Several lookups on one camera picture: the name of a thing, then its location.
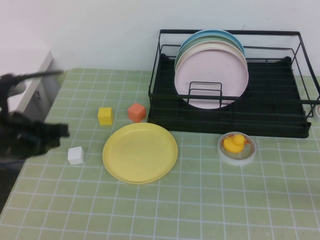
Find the pink plate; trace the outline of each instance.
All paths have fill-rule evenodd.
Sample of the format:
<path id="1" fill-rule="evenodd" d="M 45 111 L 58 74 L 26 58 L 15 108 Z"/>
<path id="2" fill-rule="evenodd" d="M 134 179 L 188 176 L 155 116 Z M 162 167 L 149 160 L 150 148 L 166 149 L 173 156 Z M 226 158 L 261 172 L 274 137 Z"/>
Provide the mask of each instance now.
<path id="1" fill-rule="evenodd" d="M 194 53 L 185 59 L 176 70 L 174 85 L 178 94 L 240 97 L 248 85 L 248 70 L 244 62 L 236 55 L 221 49 L 207 49 Z M 223 100 L 224 107 L 233 100 Z M 190 99 L 189 104 L 201 109 L 220 108 L 219 100 Z"/>

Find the black dish rack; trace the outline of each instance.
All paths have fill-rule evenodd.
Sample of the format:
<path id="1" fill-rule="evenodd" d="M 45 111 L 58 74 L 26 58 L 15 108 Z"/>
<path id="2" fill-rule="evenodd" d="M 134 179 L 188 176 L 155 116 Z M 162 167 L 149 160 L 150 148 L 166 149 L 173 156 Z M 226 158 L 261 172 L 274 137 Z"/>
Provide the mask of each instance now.
<path id="1" fill-rule="evenodd" d="M 313 117 L 315 105 L 320 104 L 320 86 L 299 32 L 228 30 L 245 48 L 249 81 L 243 95 L 192 95 L 192 84 L 189 94 L 179 95 L 174 83 L 175 58 L 187 35 L 198 31 L 160 30 L 148 91 L 149 123 L 181 132 L 309 136 L 311 123 L 307 118 Z M 316 95 L 310 95 L 310 90 L 316 90 Z M 193 107 L 188 104 L 189 99 L 216 100 L 221 108 Z M 223 105 L 222 100 L 234 102 Z"/>

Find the yellow plate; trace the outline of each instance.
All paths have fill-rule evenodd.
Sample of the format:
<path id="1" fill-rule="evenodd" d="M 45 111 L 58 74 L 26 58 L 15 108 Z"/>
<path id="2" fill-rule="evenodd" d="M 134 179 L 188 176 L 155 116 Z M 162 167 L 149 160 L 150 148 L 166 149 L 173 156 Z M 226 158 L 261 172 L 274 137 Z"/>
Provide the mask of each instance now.
<path id="1" fill-rule="evenodd" d="M 115 178 L 146 184 L 163 177 L 178 156 L 176 140 L 163 127 L 141 122 L 124 126 L 106 141 L 102 158 Z"/>

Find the green tablecloth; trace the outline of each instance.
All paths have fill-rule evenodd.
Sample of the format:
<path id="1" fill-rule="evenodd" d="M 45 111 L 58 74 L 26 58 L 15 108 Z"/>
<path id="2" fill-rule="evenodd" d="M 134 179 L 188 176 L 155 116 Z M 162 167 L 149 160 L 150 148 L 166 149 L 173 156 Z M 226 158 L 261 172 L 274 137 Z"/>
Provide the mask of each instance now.
<path id="1" fill-rule="evenodd" d="M 101 69 L 66 74 L 47 122 L 68 123 L 71 137 L 26 161 L 1 214 L 1 240 L 320 239 L 316 122 L 308 139 L 253 137 L 258 154 L 242 168 L 221 163 L 218 134 L 172 132 L 179 156 L 166 176 L 140 186 L 113 178 L 103 146 L 131 123 L 134 102 L 149 107 L 150 77 Z M 99 107 L 112 107 L 112 126 L 98 124 Z M 68 148 L 77 146 L 85 162 L 70 165 Z"/>

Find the plate rim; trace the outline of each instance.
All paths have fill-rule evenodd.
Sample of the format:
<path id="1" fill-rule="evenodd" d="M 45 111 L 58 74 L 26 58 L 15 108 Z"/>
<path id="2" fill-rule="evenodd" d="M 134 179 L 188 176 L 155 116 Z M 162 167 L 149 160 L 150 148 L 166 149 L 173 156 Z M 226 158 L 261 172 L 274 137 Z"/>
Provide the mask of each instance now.
<path id="1" fill-rule="evenodd" d="M 232 45 L 232 46 L 234 46 L 236 49 L 238 49 L 238 50 L 241 52 L 241 54 L 243 55 L 243 57 L 246 58 L 245 55 L 244 55 L 244 53 L 242 52 L 241 48 L 240 48 L 234 41 L 232 41 L 231 39 L 229 39 L 229 38 L 227 38 L 227 37 L 225 37 L 225 36 L 219 36 L 219 35 L 214 35 L 214 34 L 205 35 L 205 36 L 200 36 L 200 37 L 197 37 L 197 38 L 195 38 L 195 39 L 192 39 L 192 40 L 189 41 L 186 45 L 184 45 L 181 49 L 179 49 L 179 51 L 178 51 L 178 53 L 177 53 L 177 55 L 176 55 L 176 57 L 175 57 L 175 61 L 174 61 L 174 70 L 176 70 L 176 66 L 177 66 L 178 61 L 179 61 L 178 59 L 180 59 L 180 58 L 183 56 L 183 54 L 182 54 L 181 56 L 179 56 L 179 53 L 183 50 L 183 48 L 185 48 L 188 44 L 192 43 L 193 41 L 196 41 L 196 40 L 199 40 L 199 39 L 202 39 L 202 38 L 208 38 L 208 37 L 218 37 L 218 38 L 222 38 L 222 40 L 205 40 L 205 41 L 201 41 L 201 42 L 199 42 L 199 43 L 197 43 L 197 44 L 194 44 L 194 45 L 192 45 L 191 47 L 187 48 L 187 49 L 184 51 L 184 53 L 187 52 L 187 51 L 188 51 L 190 48 L 192 48 L 193 46 L 196 46 L 196 45 L 202 44 L 202 43 L 207 43 L 207 42 L 217 41 L 217 42 L 222 42 L 222 43 L 230 44 L 230 43 L 225 42 L 225 41 L 223 40 L 223 39 L 226 39 L 226 40 L 229 40 L 229 41 L 233 42 L 235 45 L 232 45 L 232 44 L 230 44 L 230 45 Z"/>
<path id="2" fill-rule="evenodd" d="M 226 34 L 228 37 L 231 37 L 232 39 L 230 39 L 230 40 L 234 41 L 234 42 L 241 48 L 241 51 L 242 51 L 242 53 L 243 53 L 244 56 L 246 55 L 246 54 L 245 54 L 245 48 L 244 48 L 244 46 L 242 45 L 242 43 L 239 41 L 239 39 L 236 38 L 236 37 L 235 37 L 233 34 L 231 34 L 230 32 L 225 31 L 225 30 L 220 30 L 220 29 L 204 29 L 204 30 L 200 30 L 200 31 L 195 32 L 194 34 L 192 34 L 191 36 L 189 36 L 189 37 L 181 44 L 181 46 L 180 46 L 180 48 L 179 48 L 179 51 L 180 51 L 180 49 L 181 49 L 185 44 L 187 44 L 188 42 L 190 42 L 190 41 L 188 41 L 190 38 L 197 36 L 197 34 L 209 34 L 210 32 L 211 32 L 211 34 L 212 34 L 212 33 Z"/>
<path id="3" fill-rule="evenodd" d="M 232 47 L 234 50 L 236 50 L 236 52 L 237 52 L 238 54 L 240 53 L 240 56 L 241 56 L 241 57 L 239 57 L 239 56 L 238 56 L 237 54 L 235 54 L 234 52 L 228 51 L 228 50 L 226 50 L 226 49 L 221 49 L 221 48 L 218 48 L 218 47 L 206 47 L 206 48 L 204 48 L 204 49 L 199 49 L 198 51 L 192 53 L 190 56 L 187 56 L 185 59 L 182 60 L 182 62 L 179 63 L 179 61 L 183 58 L 183 56 L 184 56 L 185 54 L 187 54 L 187 52 L 188 52 L 189 50 L 191 50 L 192 48 L 194 48 L 194 47 L 196 47 L 196 46 L 198 46 L 198 45 L 206 44 L 206 43 L 210 43 L 210 42 L 217 42 L 217 43 L 219 43 L 219 44 L 222 43 L 222 44 L 225 44 L 225 45 L 229 45 L 229 46 Z M 235 55 L 236 57 L 238 57 L 238 58 L 243 62 L 243 64 L 245 65 L 245 67 L 246 67 L 247 70 L 248 70 L 248 64 L 247 64 L 247 60 L 246 60 L 245 56 L 244 56 L 244 55 L 241 53 L 241 51 L 239 51 L 235 46 L 233 46 L 233 45 L 231 45 L 231 44 L 229 44 L 229 43 L 226 43 L 226 42 L 224 42 L 224 41 L 206 41 L 206 42 L 200 42 L 200 43 L 198 43 L 198 44 L 196 44 L 196 45 L 193 45 L 193 46 L 190 47 L 187 51 L 185 51 L 185 52 L 181 55 L 181 57 L 180 57 L 180 59 L 179 59 L 179 61 L 178 61 L 178 63 L 177 63 L 176 68 L 174 69 L 174 71 L 177 72 L 178 69 L 179 69 L 179 67 L 180 67 L 180 65 L 181 65 L 185 60 L 187 60 L 189 57 L 191 57 L 192 55 L 194 55 L 194 54 L 196 54 L 196 53 L 198 53 L 198 52 L 201 52 L 201 51 L 209 50 L 209 49 L 222 50 L 222 51 L 226 51 L 226 52 L 229 52 L 229 53 Z"/>

